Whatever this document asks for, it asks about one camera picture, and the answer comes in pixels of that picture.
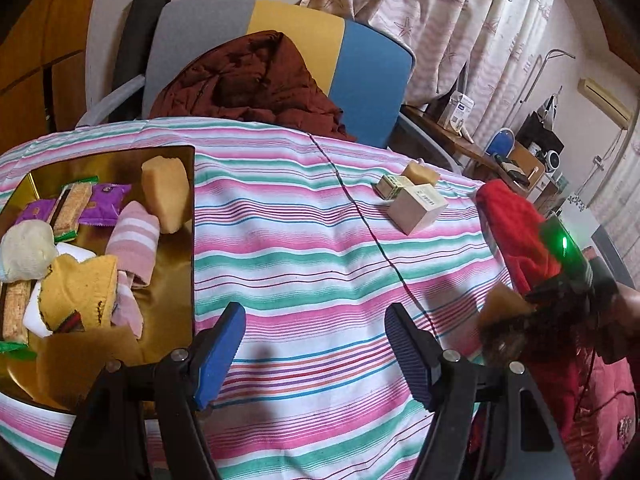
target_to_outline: patterned curtain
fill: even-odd
[[[640,125],[589,209],[607,231],[636,286],[640,285]]]
[[[484,144],[502,126],[537,54],[553,0],[305,0],[407,46],[415,69],[405,101],[446,94],[470,60],[467,127]]]

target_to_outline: tablecloth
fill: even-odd
[[[196,326],[212,326],[229,301],[247,312],[203,422],[220,474],[406,478],[431,415],[410,397],[385,309],[400,301],[445,348],[479,354],[477,312],[496,281],[510,285],[482,233],[480,183],[442,171],[437,189],[449,207],[407,237],[372,187],[400,173],[405,156],[264,124],[171,118],[81,128],[5,153],[0,205],[50,162],[187,144],[195,147]],[[47,472],[72,421],[0,394],[0,433]],[[162,465],[158,424],[146,427],[150,460]]]

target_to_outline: brown jacket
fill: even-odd
[[[205,116],[258,121],[317,136],[355,140],[311,77],[293,42],[265,30],[192,61],[156,98],[151,118]]]

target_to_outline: air conditioner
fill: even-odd
[[[606,113],[620,128],[628,129],[631,111],[593,79],[580,79],[578,92]]]

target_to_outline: metal bolt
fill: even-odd
[[[455,350],[445,350],[442,353],[442,356],[450,363],[457,363],[458,361],[460,361],[460,354]]]
[[[177,363],[184,361],[187,357],[189,357],[189,352],[187,352],[185,348],[176,348],[171,352],[171,361],[175,361]]]
[[[105,364],[104,367],[107,368],[107,371],[110,374],[113,374],[114,372],[120,370],[120,368],[122,367],[122,363],[117,359],[114,359],[112,361],[107,361],[107,364]]]
[[[524,373],[524,364],[519,361],[511,361],[509,363],[509,370],[516,375],[522,375]]]

